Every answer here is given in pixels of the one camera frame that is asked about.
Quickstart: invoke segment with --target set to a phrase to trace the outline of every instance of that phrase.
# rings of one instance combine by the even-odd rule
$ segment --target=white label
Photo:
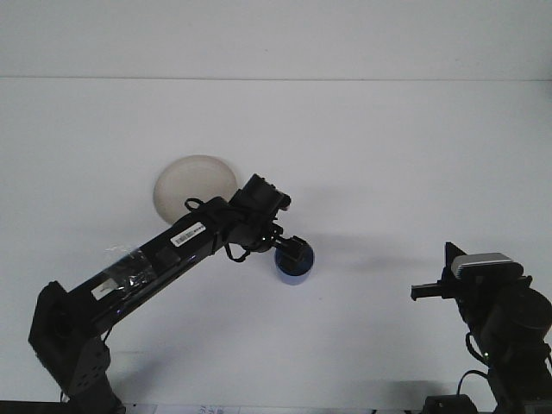
[[[141,405],[128,404],[127,414],[369,414],[374,410],[346,408],[224,407],[219,405]],[[402,414],[399,410],[378,410],[382,414]]]
[[[201,233],[205,230],[207,230],[207,228],[205,228],[205,226],[203,226],[202,223],[197,222],[197,223],[193,224],[191,227],[189,227],[188,229],[184,230],[182,233],[179,233],[179,234],[175,235],[171,239],[171,242],[174,246],[179,248],[184,243],[186,243],[189,240],[193,239],[196,235],[198,235],[199,233]]]
[[[105,280],[101,285],[96,286],[94,289],[92,289],[92,295],[94,295],[94,298],[96,298],[96,300],[100,300],[101,298],[109,295],[118,288],[119,285],[113,279],[109,278]]]

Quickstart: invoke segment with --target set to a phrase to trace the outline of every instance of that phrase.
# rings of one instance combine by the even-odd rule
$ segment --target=label sticker
[[[184,243],[186,243],[189,240],[193,239],[196,235],[202,233],[205,230],[207,230],[207,228],[205,228],[205,226],[203,226],[202,223],[197,222],[197,223],[193,224],[191,227],[189,227],[188,229],[184,230],[182,233],[179,233],[179,234],[175,235],[171,239],[171,242],[174,246],[179,248]]]
[[[101,298],[104,298],[118,288],[119,285],[113,279],[109,278],[105,280],[101,285],[96,286],[94,289],[92,289],[92,295],[94,295],[94,298],[96,298],[96,300],[100,300]]]

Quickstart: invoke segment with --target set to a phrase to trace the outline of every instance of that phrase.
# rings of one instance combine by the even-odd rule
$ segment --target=white table surface
[[[0,2],[0,75],[551,79],[543,0]]]
[[[499,251],[552,298],[550,82],[0,80],[0,379],[55,400],[27,344],[40,289],[72,289],[166,225],[152,191],[189,154],[259,173],[317,261],[209,258],[116,326],[108,371],[149,404],[421,407],[478,367],[455,303],[410,300],[445,241]],[[483,409],[482,379],[466,381]]]

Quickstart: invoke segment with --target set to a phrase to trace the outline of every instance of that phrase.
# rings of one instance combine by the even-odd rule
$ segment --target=white wall
[[[552,78],[545,0],[4,1],[0,16],[2,75]]]
[[[550,78],[550,5],[0,3],[0,398],[58,397],[27,344],[38,292],[165,229],[154,182],[188,154],[289,193],[280,223],[316,267],[294,287],[270,254],[194,268],[110,337],[125,401],[417,408],[454,392],[477,367],[466,327],[410,286],[439,278],[451,240],[510,255],[552,298],[550,82],[137,78]],[[492,408],[482,380],[466,391]]]

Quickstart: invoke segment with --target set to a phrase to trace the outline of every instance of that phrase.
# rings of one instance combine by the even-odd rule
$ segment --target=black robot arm
[[[68,403],[2,402],[0,408],[13,413],[124,413],[105,374],[110,351],[101,335],[222,247],[235,261],[276,247],[289,267],[301,264],[310,247],[296,236],[283,238],[283,229],[274,223],[290,202],[255,174],[229,202],[189,200],[191,212],[170,229],[72,291],[51,282],[38,297],[29,342]],[[229,244],[241,246],[244,255],[234,258]]]
[[[487,379],[498,403],[495,414],[552,413],[550,346],[552,304],[530,288],[531,276],[503,254],[466,254],[445,246],[445,267],[435,284],[413,286],[411,297],[454,298],[469,327],[470,353],[487,365]],[[477,343],[477,354],[469,337]],[[467,396],[434,396],[424,412],[476,413]]]

